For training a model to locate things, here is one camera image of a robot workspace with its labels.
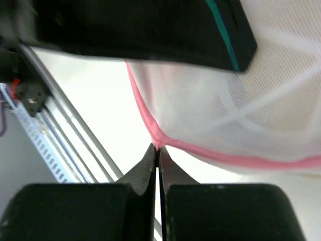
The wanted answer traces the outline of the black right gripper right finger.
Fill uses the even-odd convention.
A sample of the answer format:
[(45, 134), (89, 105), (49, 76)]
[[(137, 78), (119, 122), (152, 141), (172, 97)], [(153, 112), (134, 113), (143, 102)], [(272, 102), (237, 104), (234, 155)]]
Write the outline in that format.
[(264, 183), (201, 184), (158, 151), (163, 240), (304, 240), (288, 196)]

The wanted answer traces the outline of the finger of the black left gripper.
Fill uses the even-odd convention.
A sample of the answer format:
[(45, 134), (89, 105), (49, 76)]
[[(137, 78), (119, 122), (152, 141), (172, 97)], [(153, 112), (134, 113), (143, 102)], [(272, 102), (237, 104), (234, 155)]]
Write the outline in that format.
[(37, 45), (244, 72), (257, 42), (239, 1), (31, 1)]

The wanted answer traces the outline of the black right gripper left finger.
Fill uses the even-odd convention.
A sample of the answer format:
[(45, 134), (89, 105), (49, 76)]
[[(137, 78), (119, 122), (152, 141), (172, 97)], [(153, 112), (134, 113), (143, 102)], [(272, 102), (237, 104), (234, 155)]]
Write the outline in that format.
[(1, 240), (153, 240), (156, 156), (150, 145), (114, 183), (24, 186), (1, 218)]

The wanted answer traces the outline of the white pink-zip mesh laundry bag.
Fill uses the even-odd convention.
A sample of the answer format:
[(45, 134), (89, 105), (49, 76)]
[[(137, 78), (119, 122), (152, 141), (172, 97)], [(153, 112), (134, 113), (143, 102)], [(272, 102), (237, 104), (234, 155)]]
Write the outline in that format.
[(320, 1), (242, 1), (258, 49), (249, 70), (127, 63), (157, 147), (233, 172), (320, 175)]

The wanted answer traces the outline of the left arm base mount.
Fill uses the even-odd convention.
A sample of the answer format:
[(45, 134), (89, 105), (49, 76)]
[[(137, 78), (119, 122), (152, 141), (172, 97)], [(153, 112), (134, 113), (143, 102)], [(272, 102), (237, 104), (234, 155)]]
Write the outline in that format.
[(1, 83), (9, 86), (9, 96), (19, 102), (30, 117), (41, 112), (51, 92), (43, 65), (29, 47), (1, 38)]

